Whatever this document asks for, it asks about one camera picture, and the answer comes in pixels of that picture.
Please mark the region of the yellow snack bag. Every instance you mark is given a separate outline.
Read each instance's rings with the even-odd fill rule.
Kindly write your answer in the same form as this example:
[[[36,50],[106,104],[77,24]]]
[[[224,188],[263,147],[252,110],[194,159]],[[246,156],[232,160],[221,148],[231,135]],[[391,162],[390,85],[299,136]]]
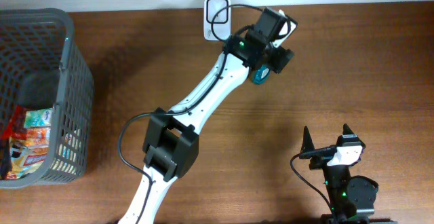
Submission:
[[[16,180],[32,174],[45,161],[48,145],[26,146],[23,140],[10,138],[10,157],[12,169],[7,173],[7,180]]]

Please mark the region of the red snack bag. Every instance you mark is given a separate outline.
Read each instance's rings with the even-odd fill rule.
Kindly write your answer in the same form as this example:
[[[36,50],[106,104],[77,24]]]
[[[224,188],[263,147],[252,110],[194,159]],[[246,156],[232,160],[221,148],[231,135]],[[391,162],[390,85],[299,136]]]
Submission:
[[[1,139],[16,138],[26,140],[27,129],[24,127],[26,108],[17,105]]]

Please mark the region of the green tissue pack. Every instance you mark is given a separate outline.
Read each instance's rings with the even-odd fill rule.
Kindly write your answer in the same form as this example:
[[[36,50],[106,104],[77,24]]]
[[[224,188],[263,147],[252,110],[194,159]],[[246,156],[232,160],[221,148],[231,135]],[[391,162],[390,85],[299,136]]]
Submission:
[[[24,120],[24,127],[25,128],[50,127],[52,114],[53,114],[52,108],[27,111]]]

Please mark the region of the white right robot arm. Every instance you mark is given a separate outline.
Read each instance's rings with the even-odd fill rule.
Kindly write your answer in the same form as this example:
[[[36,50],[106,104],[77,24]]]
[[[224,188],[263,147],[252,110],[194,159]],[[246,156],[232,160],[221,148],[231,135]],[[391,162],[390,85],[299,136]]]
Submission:
[[[322,223],[393,223],[391,219],[373,219],[374,203],[379,184],[360,175],[351,175],[350,167],[361,161],[366,144],[349,128],[342,126],[342,134],[335,144],[316,148],[307,127],[297,158],[309,161],[310,170],[321,170],[327,193],[321,196],[330,209]]]

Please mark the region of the orange tissue pack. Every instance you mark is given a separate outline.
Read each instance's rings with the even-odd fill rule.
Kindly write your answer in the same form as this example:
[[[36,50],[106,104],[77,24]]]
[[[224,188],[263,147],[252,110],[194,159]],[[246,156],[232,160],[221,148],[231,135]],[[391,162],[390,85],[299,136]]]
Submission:
[[[47,147],[50,143],[50,132],[50,127],[29,128],[22,144],[25,147]]]

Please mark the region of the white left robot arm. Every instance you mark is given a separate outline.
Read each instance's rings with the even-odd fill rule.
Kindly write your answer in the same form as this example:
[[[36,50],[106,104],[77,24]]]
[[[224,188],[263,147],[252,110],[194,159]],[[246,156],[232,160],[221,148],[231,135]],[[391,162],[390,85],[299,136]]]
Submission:
[[[261,11],[255,24],[247,25],[223,41],[222,53],[212,70],[193,91],[169,111],[157,108],[129,120],[150,118],[142,150],[144,166],[125,165],[142,176],[138,189],[120,223],[153,223],[173,183],[182,178],[199,154],[199,135],[221,102],[243,84],[252,71],[266,66],[280,73],[293,52],[282,43],[296,30],[297,21],[283,10]]]

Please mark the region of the teal mouthwash bottle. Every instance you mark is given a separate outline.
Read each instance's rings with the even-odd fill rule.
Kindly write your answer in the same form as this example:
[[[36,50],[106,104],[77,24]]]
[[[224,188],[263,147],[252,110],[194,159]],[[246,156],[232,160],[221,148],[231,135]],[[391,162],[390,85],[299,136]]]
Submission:
[[[262,65],[258,70],[252,71],[252,82],[256,85],[264,83],[268,79],[270,72],[266,65]]]

